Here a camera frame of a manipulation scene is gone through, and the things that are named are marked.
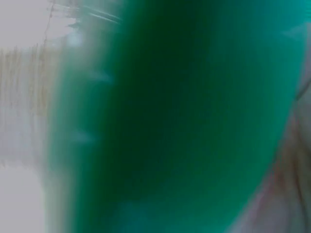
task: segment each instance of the blurred foreground object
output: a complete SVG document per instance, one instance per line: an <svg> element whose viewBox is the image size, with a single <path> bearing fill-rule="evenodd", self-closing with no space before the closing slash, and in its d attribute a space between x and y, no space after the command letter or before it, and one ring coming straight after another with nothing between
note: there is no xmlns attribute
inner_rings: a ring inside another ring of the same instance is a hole
<svg viewBox="0 0 311 233"><path fill-rule="evenodd" d="M51 113L50 232L225 231L274 158L304 12L132 0L113 20L84 7Z"/></svg>

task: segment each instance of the green object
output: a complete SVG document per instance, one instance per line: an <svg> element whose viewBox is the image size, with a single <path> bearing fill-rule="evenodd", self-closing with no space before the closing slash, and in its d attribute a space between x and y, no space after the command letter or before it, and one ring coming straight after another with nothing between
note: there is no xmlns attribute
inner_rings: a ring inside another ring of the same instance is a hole
<svg viewBox="0 0 311 233"><path fill-rule="evenodd" d="M303 3L131 0L122 21L85 10L51 114L51 232L224 232L282 135Z"/></svg>

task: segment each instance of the green plastic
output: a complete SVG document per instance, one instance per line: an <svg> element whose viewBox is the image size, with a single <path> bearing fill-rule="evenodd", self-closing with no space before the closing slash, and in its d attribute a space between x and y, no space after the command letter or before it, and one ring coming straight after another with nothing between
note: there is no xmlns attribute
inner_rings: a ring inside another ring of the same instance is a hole
<svg viewBox="0 0 311 233"><path fill-rule="evenodd" d="M68 40L49 230L224 232L273 161L304 57L304 2L124 5L118 22L85 11Z"/></svg>

